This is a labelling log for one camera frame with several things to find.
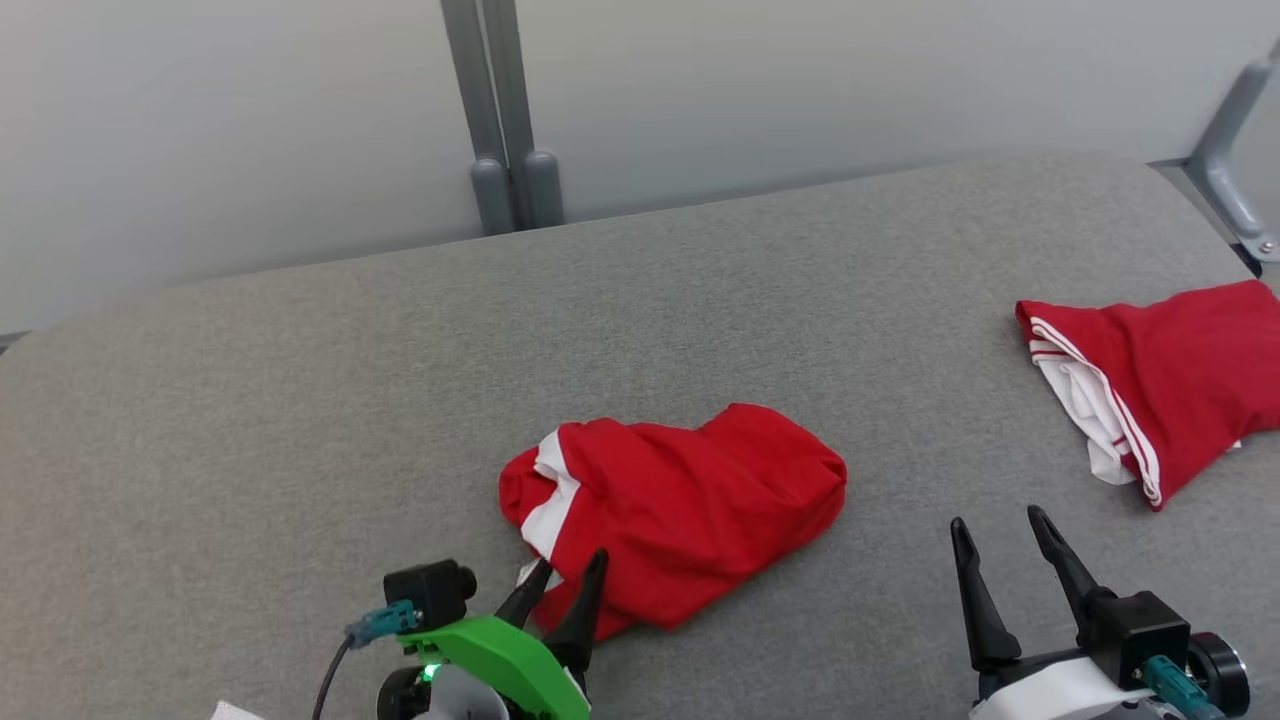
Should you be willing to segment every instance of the red cloth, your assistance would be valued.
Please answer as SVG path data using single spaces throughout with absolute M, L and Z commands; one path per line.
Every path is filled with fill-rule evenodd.
M 845 503 L 844 460 L 768 407 L 730 405 L 695 430 L 604 418 L 561 425 L 503 470 L 502 511 L 526 541 L 526 520 L 558 487 L 535 464 L 553 461 L 557 445 L 581 486 L 548 557 L 564 582 L 547 592 L 535 619 L 559 623 L 591 553 L 604 547 L 596 639 L 635 623 L 675 628 L 818 537 Z M 536 551 L 540 543 L 530 542 Z
M 1123 461 L 1155 484 L 1153 510 L 1240 438 L 1280 428 L 1280 301 L 1262 282 L 1147 307 L 1023 301 L 1016 314 L 1028 341 L 1053 341 L 1106 377 L 1130 415 L 1125 434 L 1148 441 Z

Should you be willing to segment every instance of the cable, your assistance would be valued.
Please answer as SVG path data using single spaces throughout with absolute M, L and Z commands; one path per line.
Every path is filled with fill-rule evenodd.
M 333 661 L 329 662 L 329 671 L 324 674 L 324 682 L 320 683 L 320 692 L 316 693 L 316 706 L 311 711 L 311 720 L 320 720 L 320 712 L 324 711 L 324 698 L 329 694 L 329 685 L 333 684 L 333 675 L 338 671 L 338 664 L 342 662 L 347 651 L 356 642 L 356 635 L 348 634 L 342 644 L 338 646 L 338 652 L 333 656 Z

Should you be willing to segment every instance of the teal connector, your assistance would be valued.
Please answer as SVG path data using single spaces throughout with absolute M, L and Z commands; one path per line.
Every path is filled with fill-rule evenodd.
M 407 633 L 415 626 L 417 626 L 417 618 L 413 615 L 413 603 L 401 600 L 387 607 L 366 612 L 358 621 L 347 625 L 347 634 L 353 638 L 351 647 L 356 648 L 365 647 L 378 638 Z
M 1221 710 L 1208 702 L 1204 691 L 1164 655 L 1157 655 L 1143 665 L 1142 678 L 1147 682 L 1148 688 L 1156 691 L 1156 697 L 1172 705 L 1175 710 L 1190 720 L 1226 717 Z

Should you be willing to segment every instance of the red and white fabric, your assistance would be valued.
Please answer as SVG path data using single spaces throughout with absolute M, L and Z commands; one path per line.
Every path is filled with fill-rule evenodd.
M 698 429 L 566 423 L 502 473 L 506 518 L 562 582 L 534 618 L 557 625 L 591 553 L 609 551 L 596 639 L 671 629 L 826 530 L 844 460 L 780 413 L 730 405 Z
M 1093 474 L 1140 479 L 1153 510 L 1240 438 L 1280 428 L 1280 301 L 1262 282 L 1147 307 L 1024 300 L 1016 315 Z

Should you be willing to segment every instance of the white stripe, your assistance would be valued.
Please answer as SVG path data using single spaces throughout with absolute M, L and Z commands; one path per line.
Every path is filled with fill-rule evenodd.
M 520 525 L 520 537 L 534 546 L 538 555 L 548 561 L 556 550 L 556 539 L 559 538 L 564 519 L 568 518 L 568 509 L 573 505 L 573 496 L 582 483 L 577 482 L 568 473 L 564 464 L 564 451 L 559 443 L 559 428 L 538 443 L 538 457 L 534 460 L 534 471 L 539 475 L 556 480 L 556 489 L 547 502 L 534 507 Z
M 1102 386 L 1102 392 L 1098 395 L 1101 395 L 1102 400 L 1106 402 L 1105 406 L 1101 405 L 1094 406 L 1094 410 L 1098 413 L 1101 413 L 1102 410 L 1108 410 L 1110 413 L 1114 414 L 1115 418 L 1123 420 L 1119 423 L 1119 429 L 1121 433 L 1124 433 L 1125 439 L 1132 446 L 1134 446 L 1133 455 L 1134 459 L 1138 461 L 1138 470 L 1142 473 L 1142 491 L 1147 496 L 1147 498 L 1152 502 L 1152 505 L 1158 507 L 1162 502 L 1162 497 L 1160 493 L 1160 456 L 1156 455 L 1156 448 L 1152 447 L 1151 441 L 1147 439 L 1147 436 L 1142 432 L 1142 428 L 1138 427 L 1138 421 L 1134 420 L 1133 414 L 1129 413 L 1129 407 L 1125 405 L 1124 398 L 1121 398 L 1119 393 L 1111 389 L 1111 382 L 1107 379 L 1106 373 L 1103 373 L 1096 365 L 1089 363 L 1089 360 L 1084 356 L 1084 354 L 1080 352 L 1080 350 L 1075 347 L 1075 345 L 1071 343 L 1071 341 L 1068 340 L 1066 336 L 1060 333 L 1053 325 L 1046 323 L 1041 318 L 1030 318 L 1030 325 L 1032 325 L 1032 333 L 1052 342 L 1057 347 L 1057 350 L 1066 352 L 1076 363 L 1092 370 L 1092 374 Z M 1043 359 L 1041 360 L 1033 359 L 1032 361 L 1036 363 L 1037 365 L 1042 365 Z M 1048 377 L 1047 369 L 1044 366 L 1042 366 L 1041 370 L 1046 373 L 1046 377 Z M 1064 406 L 1068 406 L 1068 413 L 1071 415 L 1073 419 L 1075 419 L 1076 418 L 1075 413 L 1068 405 L 1068 400 L 1064 398 L 1061 393 L 1057 391 L 1056 386 L 1055 386 L 1055 393 L 1059 395 L 1059 398 L 1062 400 Z M 1080 425 L 1080 429 L 1085 430 L 1085 433 L 1089 432 L 1083 424 L 1080 424 L 1079 420 L 1076 420 L 1076 424 Z M 1114 448 L 1103 446 L 1101 438 L 1093 438 L 1091 436 L 1091 441 L 1097 442 L 1100 446 L 1098 450 L 1107 452 L 1108 455 L 1111 452 L 1115 452 Z

